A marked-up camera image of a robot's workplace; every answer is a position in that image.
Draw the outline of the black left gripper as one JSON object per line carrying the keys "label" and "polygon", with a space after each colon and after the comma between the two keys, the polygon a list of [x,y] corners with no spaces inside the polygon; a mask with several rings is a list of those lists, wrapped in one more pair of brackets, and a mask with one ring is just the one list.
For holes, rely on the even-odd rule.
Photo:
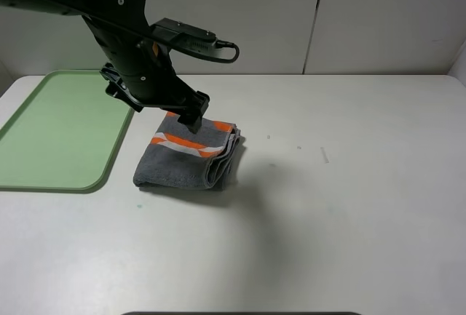
{"label": "black left gripper", "polygon": [[210,97],[177,77],[168,54],[156,50],[152,40],[96,19],[84,21],[108,58],[100,70],[108,95],[135,111],[151,107],[178,112],[179,123],[199,132]]}

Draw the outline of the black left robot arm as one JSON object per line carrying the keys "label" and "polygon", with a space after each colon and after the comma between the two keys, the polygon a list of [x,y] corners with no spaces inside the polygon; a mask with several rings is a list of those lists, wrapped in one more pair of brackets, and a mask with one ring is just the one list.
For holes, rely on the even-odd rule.
{"label": "black left robot arm", "polygon": [[3,7],[80,16],[108,62],[100,74],[106,94],[134,111],[160,108],[196,133],[210,98],[176,74],[170,51],[178,46],[156,36],[145,16],[146,0],[1,0]]}

